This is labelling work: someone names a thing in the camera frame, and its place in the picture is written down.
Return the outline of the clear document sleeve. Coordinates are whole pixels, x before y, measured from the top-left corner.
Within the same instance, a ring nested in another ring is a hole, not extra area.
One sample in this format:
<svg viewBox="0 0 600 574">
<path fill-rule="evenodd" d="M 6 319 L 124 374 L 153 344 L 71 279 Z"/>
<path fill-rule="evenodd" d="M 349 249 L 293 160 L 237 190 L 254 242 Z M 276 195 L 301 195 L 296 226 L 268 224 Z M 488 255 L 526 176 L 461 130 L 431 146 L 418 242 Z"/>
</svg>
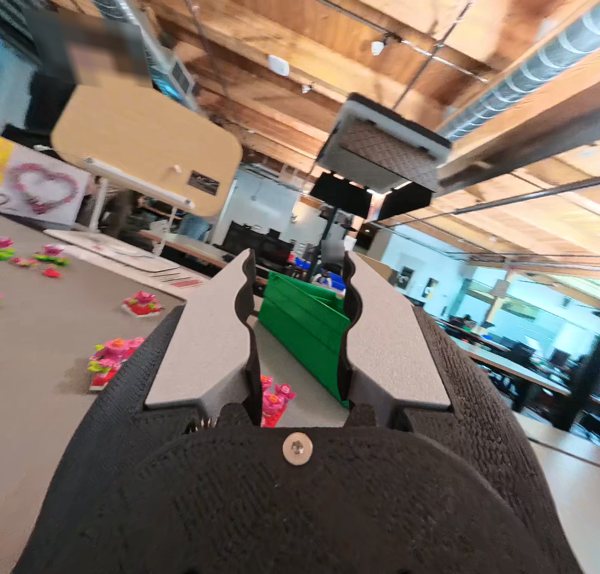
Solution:
<svg viewBox="0 0 600 574">
<path fill-rule="evenodd" d="M 158 291 L 183 301 L 188 300 L 197 290 L 201 289 L 204 285 L 206 285 L 209 282 L 209 278 L 204 277 L 203 275 L 194 273 L 191 270 L 187 270 L 185 268 L 177 267 L 176 270 L 186 270 L 187 272 L 191 273 L 192 276 L 204 280 L 204 284 L 199 287 L 190 289 L 176 289 L 169 285 L 160 284 L 158 281 L 155 281 L 152 278 L 150 278 L 149 274 L 146 272 L 137 270 L 136 268 L 124 265 L 119 262 L 115 262 L 114 260 L 107 259 L 100 255 L 92 254 L 86 251 L 75 254 L 72 252 L 68 252 L 67 255 L 69 259 L 77 259 L 82 262 L 92 264 L 98 268 L 101 268 L 113 274 L 120 275 L 121 277 L 124 277 L 130 281 L 137 283 L 140 286 L 140 288 Z"/>
</svg>

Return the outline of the black monitor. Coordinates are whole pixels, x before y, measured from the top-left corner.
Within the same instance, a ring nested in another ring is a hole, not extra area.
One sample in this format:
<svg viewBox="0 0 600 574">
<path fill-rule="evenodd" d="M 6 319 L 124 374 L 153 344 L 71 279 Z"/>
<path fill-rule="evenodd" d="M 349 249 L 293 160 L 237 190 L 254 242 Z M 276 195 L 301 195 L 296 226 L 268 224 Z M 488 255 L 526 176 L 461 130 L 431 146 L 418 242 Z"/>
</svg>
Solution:
<svg viewBox="0 0 600 574">
<path fill-rule="evenodd" d="M 371 207 L 371 193 L 333 173 L 323 172 L 309 195 L 348 214 L 367 219 Z"/>
<path fill-rule="evenodd" d="M 409 181 L 385 195 L 375 221 L 388 220 L 398 215 L 426 208 L 430 205 L 434 191 L 416 182 Z"/>
</svg>

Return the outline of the small red toy brick ornament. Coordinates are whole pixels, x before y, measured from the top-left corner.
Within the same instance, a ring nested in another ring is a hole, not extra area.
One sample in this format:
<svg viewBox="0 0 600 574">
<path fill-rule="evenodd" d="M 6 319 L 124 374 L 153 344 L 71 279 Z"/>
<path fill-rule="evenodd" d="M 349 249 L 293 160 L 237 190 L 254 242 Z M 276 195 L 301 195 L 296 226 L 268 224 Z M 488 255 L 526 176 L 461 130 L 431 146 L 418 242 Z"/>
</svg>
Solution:
<svg viewBox="0 0 600 574">
<path fill-rule="evenodd" d="M 153 317 L 164 311 L 163 305 L 156 296 L 144 291 L 125 298 L 121 303 L 121 308 L 135 317 Z"/>
</svg>

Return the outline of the grey ceiling air unit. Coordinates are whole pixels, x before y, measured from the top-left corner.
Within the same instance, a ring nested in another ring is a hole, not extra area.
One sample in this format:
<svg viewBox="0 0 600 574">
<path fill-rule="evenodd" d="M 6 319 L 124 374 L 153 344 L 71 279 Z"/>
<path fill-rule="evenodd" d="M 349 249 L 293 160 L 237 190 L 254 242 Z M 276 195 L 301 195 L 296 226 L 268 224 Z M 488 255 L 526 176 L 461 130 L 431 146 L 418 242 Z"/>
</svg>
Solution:
<svg viewBox="0 0 600 574">
<path fill-rule="evenodd" d="M 163 46 L 154 33 L 149 20 L 134 0 L 91 0 L 100 14 L 108 20 L 125 23 L 129 29 L 139 30 L 146 53 L 146 61 L 153 82 L 169 98 L 187 108 L 199 112 L 194 97 L 196 82 L 183 62 L 173 51 Z"/>
</svg>

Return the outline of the white tabletop stand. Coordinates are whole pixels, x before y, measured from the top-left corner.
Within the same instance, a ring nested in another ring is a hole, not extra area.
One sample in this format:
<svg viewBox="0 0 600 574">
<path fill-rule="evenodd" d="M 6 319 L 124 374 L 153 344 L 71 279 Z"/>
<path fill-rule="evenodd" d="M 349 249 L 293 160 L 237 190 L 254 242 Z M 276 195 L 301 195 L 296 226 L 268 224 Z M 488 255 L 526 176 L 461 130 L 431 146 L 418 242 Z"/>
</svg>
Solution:
<svg viewBox="0 0 600 574">
<path fill-rule="evenodd" d="M 98 230 L 101 202 L 108 184 L 134 190 L 176 210 L 202 217 L 220 217 L 226 207 L 243 149 L 229 131 L 152 88 L 137 85 L 79 85 L 73 91 L 50 141 L 69 164 L 101 178 L 101 188 L 87 229 L 47 234 L 68 244 L 105 255 L 139 270 L 151 271 L 160 244 L 142 254 L 117 249 Z"/>
</svg>

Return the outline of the yellow building set box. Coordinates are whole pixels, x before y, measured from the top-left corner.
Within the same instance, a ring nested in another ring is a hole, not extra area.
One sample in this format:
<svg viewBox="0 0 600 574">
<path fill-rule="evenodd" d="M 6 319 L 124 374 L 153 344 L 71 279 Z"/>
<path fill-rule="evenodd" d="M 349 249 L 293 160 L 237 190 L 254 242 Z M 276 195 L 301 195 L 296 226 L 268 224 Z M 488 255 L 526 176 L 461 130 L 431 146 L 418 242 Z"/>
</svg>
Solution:
<svg viewBox="0 0 600 574">
<path fill-rule="evenodd" d="M 91 181 L 48 152 L 1 138 L 1 215 L 70 227 Z"/>
</svg>

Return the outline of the pile of loose brick flowers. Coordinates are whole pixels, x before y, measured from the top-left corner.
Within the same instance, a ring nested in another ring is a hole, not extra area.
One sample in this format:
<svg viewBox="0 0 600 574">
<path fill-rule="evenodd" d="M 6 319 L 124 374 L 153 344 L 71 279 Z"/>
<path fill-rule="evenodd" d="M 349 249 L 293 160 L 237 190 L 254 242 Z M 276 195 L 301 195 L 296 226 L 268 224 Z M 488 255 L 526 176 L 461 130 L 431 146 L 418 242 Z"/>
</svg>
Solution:
<svg viewBox="0 0 600 574">
<path fill-rule="evenodd" d="M 6 237 L 1 237 L 1 262 L 21 270 L 41 268 L 44 277 L 57 280 L 62 276 L 61 268 L 70 264 L 64 255 L 64 247 L 59 244 L 46 244 L 39 252 L 24 257 L 16 254 L 14 241 Z"/>
</svg>

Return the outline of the green plastic bin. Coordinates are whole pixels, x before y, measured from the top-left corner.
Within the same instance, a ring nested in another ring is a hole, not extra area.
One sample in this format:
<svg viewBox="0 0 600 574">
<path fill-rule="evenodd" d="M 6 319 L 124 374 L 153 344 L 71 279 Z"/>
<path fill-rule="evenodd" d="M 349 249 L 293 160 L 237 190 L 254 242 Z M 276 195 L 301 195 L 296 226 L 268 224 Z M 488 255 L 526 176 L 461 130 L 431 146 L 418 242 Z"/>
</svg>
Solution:
<svg viewBox="0 0 600 574">
<path fill-rule="evenodd" d="M 337 378 L 341 340 L 350 325 L 341 296 L 270 272 L 258 319 L 343 407 L 349 407 L 341 399 Z"/>
</svg>

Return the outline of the silver ventilation duct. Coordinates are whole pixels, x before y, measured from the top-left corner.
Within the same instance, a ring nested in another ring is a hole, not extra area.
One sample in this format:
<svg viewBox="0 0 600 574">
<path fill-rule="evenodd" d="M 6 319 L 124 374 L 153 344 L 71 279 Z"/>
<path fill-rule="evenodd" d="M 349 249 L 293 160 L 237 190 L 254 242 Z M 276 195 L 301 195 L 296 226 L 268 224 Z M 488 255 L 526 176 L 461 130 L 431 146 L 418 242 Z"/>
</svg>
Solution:
<svg viewBox="0 0 600 574">
<path fill-rule="evenodd" d="M 599 3 L 541 46 L 510 75 L 456 114 L 440 135 L 449 142 L 469 135 L 599 49 Z"/>
</svg>

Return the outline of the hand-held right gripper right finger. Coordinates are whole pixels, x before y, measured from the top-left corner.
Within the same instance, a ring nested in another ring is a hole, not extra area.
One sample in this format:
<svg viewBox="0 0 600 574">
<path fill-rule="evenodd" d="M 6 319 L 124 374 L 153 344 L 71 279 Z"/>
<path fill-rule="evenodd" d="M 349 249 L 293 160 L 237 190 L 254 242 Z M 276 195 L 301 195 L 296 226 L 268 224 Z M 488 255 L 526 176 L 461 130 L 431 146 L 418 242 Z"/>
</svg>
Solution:
<svg viewBox="0 0 600 574">
<path fill-rule="evenodd" d="M 448 410 L 451 400 L 414 305 L 355 252 L 346 252 L 342 273 L 349 325 L 337 368 L 341 399 L 375 410 Z"/>
</svg>

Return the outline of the long work table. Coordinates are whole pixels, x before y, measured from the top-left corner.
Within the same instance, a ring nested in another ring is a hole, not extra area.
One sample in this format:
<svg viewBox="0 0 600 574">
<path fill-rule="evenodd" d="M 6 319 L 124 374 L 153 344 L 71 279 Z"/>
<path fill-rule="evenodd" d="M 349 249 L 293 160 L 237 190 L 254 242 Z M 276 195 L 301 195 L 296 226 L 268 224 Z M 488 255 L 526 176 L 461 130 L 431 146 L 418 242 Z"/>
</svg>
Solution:
<svg viewBox="0 0 600 574">
<path fill-rule="evenodd" d="M 490 371 L 494 385 L 511 398 L 514 412 L 527 408 L 553 427 L 570 430 L 559 423 L 572 395 L 567 375 L 533 363 L 533 348 L 528 345 L 517 343 L 509 349 L 442 319 L 434 320 L 476 364 Z"/>
</svg>

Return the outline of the grey overhead light panel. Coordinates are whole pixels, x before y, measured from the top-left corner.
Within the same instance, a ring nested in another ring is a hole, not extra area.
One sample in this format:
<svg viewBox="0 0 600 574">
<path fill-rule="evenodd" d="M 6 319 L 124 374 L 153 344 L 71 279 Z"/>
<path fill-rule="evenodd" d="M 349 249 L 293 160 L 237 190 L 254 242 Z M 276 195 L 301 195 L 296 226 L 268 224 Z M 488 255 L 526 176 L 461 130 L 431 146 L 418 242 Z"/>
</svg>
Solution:
<svg viewBox="0 0 600 574">
<path fill-rule="evenodd" d="M 341 105 L 316 164 L 381 195 L 408 183 L 434 193 L 437 169 L 452 147 L 446 138 L 353 92 Z"/>
</svg>

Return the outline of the printed paper sheet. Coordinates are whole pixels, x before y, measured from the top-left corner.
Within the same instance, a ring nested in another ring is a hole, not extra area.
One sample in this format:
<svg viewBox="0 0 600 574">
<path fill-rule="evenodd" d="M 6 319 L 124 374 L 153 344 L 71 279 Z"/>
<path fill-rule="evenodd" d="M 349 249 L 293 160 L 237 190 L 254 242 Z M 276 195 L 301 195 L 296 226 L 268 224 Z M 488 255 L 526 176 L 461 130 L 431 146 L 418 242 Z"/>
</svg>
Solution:
<svg viewBox="0 0 600 574">
<path fill-rule="evenodd" d="M 204 284 L 204 280 L 192 276 L 186 270 L 167 270 L 149 274 L 149 277 L 162 285 L 169 285 L 176 289 L 190 289 Z"/>
</svg>

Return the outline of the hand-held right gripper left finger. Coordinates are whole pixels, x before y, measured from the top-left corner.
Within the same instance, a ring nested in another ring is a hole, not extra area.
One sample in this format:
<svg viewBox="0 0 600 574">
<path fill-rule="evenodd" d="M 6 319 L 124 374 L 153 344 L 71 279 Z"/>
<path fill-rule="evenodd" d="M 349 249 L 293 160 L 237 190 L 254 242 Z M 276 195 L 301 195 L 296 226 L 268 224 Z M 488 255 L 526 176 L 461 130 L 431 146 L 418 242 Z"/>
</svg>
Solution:
<svg viewBox="0 0 600 574">
<path fill-rule="evenodd" d="M 148 409 L 195 405 L 217 419 L 241 404 L 254 425 L 262 420 L 263 388 L 254 311 L 253 250 L 242 251 L 187 299 L 145 399 Z"/>
</svg>

